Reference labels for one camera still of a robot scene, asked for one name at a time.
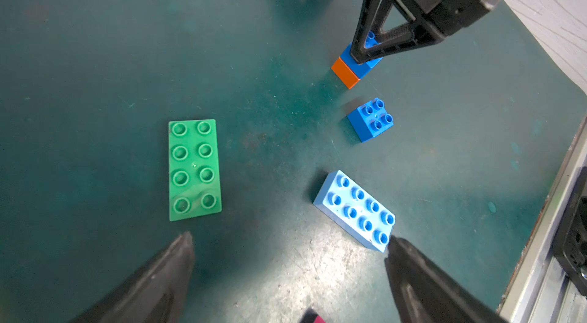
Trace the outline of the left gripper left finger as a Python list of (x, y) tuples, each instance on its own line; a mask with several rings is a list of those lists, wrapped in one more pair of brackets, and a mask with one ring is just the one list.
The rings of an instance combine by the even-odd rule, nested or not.
[(184, 232), (72, 322), (178, 322), (194, 270), (192, 234)]

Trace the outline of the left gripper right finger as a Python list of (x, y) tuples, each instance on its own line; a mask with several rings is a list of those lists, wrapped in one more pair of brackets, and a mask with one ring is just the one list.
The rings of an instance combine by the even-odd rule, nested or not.
[(390, 237), (385, 268), (402, 322), (503, 322), (403, 238)]

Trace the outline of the light blue long lego brick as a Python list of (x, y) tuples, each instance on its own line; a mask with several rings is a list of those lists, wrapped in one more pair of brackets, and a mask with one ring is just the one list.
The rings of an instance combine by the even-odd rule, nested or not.
[(342, 171), (328, 174), (313, 204), (364, 247), (388, 248), (395, 215)]

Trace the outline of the pink square lego brick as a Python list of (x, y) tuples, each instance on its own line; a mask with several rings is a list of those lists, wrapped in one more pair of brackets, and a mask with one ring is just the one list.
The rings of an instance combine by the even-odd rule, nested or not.
[(299, 323), (326, 323), (324, 319), (313, 309), (307, 309), (304, 312)]

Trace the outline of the orange square lego brick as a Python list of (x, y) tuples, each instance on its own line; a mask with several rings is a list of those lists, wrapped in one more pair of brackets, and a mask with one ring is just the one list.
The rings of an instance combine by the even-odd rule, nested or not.
[(331, 70), (349, 90), (360, 82), (353, 70), (341, 58), (335, 61)]

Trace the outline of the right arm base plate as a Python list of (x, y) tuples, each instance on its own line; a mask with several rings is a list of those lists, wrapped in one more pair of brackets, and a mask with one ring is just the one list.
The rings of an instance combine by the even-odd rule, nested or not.
[(553, 255), (586, 297), (586, 167), (582, 167), (553, 239)]

